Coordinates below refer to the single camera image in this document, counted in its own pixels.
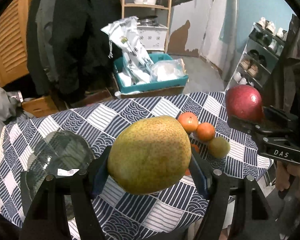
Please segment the person's right hand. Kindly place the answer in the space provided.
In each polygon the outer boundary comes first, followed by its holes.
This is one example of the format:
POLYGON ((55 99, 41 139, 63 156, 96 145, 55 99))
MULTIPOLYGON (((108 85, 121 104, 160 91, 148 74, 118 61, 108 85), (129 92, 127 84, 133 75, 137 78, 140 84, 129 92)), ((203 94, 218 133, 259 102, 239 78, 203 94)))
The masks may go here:
POLYGON ((279 193, 288 190, 283 199, 283 208, 280 211, 277 222, 280 220, 294 220, 300 215, 300 165, 284 165, 277 162, 276 188, 279 193))

